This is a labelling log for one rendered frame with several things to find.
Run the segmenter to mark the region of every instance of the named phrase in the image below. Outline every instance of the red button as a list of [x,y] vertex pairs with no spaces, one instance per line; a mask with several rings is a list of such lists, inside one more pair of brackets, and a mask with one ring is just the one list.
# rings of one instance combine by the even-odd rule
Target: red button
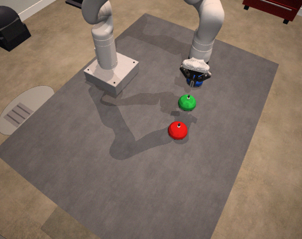
[[184,123],[175,121],[170,124],[168,133],[173,139],[184,139],[187,135],[187,127]]

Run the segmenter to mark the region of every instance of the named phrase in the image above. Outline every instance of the red cabinet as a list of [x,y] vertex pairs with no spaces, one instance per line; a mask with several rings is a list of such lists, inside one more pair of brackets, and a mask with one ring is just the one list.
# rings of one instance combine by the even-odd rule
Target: red cabinet
[[244,0],[243,4],[245,5],[245,10],[248,10],[251,6],[284,18],[284,23],[287,24],[295,18],[302,6],[302,0]]

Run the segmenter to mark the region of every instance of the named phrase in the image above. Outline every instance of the green button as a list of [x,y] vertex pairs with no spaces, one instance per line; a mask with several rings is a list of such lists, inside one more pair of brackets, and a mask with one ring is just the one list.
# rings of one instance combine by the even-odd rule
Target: green button
[[184,95],[180,97],[178,105],[184,111],[191,111],[195,108],[196,100],[192,95]]

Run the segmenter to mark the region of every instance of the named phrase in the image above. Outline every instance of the grate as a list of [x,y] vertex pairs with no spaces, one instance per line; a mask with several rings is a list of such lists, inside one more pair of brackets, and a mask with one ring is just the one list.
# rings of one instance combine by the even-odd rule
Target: grate
[[20,126],[31,114],[33,111],[27,106],[19,103],[7,115],[4,116],[4,119],[15,127]]

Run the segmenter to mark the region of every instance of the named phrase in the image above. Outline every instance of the white wall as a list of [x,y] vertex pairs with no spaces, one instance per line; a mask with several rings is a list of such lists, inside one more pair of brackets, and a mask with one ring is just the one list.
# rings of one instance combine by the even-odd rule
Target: white wall
[[[19,14],[21,21],[25,21],[54,1],[56,0],[0,0],[0,6],[9,6],[14,9]],[[297,15],[302,16],[302,7]]]

